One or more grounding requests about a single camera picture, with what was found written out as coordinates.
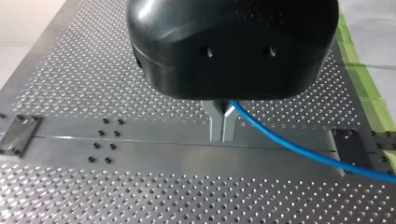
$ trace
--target cable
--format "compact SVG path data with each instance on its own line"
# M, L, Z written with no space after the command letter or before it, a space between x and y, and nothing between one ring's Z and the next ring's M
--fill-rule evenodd
M239 114L246 119L250 124L252 124L255 128L257 128L261 133L265 134L267 137L269 137L271 140L274 142L280 144L282 147L286 147L294 152L297 152L313 161L318 161L336 168L340 168L346 171L349 171L351 173L357 174L357 175L363 175L366 177L370 177L372 179L376 180L382 180L382 181L388 181L390 183L396 184L396 176L395 175L388 175L384 173L380 173L374 170L368 170L361 168L359 166L354 166L350 165L348 163L345 163L343 161L337 161L325 156L322 156L314 151L311 151L309 149L306 149L304 147L300 147L283 137L277 135L276 133L273 133L271 130L268 128L264 127L258 120L254 119L249 113L236 101L231 101L231 104L235 107L235 109L239 112Z

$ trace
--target black screw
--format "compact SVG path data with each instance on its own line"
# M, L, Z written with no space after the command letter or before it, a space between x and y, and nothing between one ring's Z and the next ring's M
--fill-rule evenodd
M21 153L20 150L16 149L16 148L12 148L12 151L14 152L15 155L18 155Z
M33 120L38 120L38 119L39 119L39 116L38 116L38 115L33 115L33 116L32 116L32 119L33 119Z
M106 157L105 161L106 161L106 163L111 163L112 162L112 160L109 157Z
M23 119L23 115L22 114L17 114L17 119Z
M382 162L387 162L387 161L388 161L388 158L387 158L386 156L382 156L382 157L381 157L381 161L382 161Z
M96 161L96 159L95 159L94 157L89 157L89 158L88 158L88 161L89 161L89 162L94 162L94 161Z

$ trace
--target green tape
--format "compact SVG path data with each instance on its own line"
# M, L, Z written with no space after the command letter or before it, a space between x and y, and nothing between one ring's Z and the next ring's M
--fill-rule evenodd
M396 132L396 127L395 124L393 123L392 117L390 116L390 113L388 111L387 104L385 104L385 101L380 99L380 100L374 100L372 99L372 104L374 106L374 109L376 111L376 114L378 115L382 127L384 129L384 132Z
M361 99L361 105L372 130L379 133L386 131L396 132L395 124L378 88L367 67L359 61L358 53L347 28L347 22L341 12L336 36L346 70L349 73L356 93Z
M385 155L388 157L390 166L393 169L393 172L396 173L396 152L394 151L384 151Z
M372 130L378 133L384 133L386 130L384 126L382 126L381 119L376 114L376 110L374 108L373 102L368 98L366 99L361 98L361 105L363 107L367 119L369 120L370 127L372 128Z

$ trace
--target blue pneumatic hose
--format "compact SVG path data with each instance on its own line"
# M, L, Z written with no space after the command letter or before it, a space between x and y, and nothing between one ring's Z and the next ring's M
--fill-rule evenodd
M273 133L271 130L268 128L264 127L258 120L254 119L249 113L236 101L231 101L231 104L235 107L235 109L239 112L239 114L246 119L251 125L253 125L255 128L257 128L261 133L269 137L271 140L274 142L280 144L282 147L288 148L294 152L297 152L313 161L318 161L323 164L327 164L336 168L340 168L346 171L349 171L350 173L357 174L357 175L363 175L366 177L370 177L372 179L376 180L382 180L382 181L388 181L390 183L396 184L396 176L395 175L388 175L384 173L379 173L374 170L368 170L361 168L359 166L354 166L350 165L348 163L345 163L343 161L337 161L325 156L322 156L314 151L311 151L309 149L306 149L304 147L300 147L283 137L277 135L276 133Z

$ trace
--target screw hole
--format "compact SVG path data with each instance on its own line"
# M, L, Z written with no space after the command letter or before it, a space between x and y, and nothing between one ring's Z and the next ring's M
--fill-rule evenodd
M208 47L208 46L203 46L201 47L200 50L201 54L208 57L208 58L212 58L213 57L213 49Z
M266 58L274 58L276 56L276 48L274 46L265 47L262 50L262 56Z

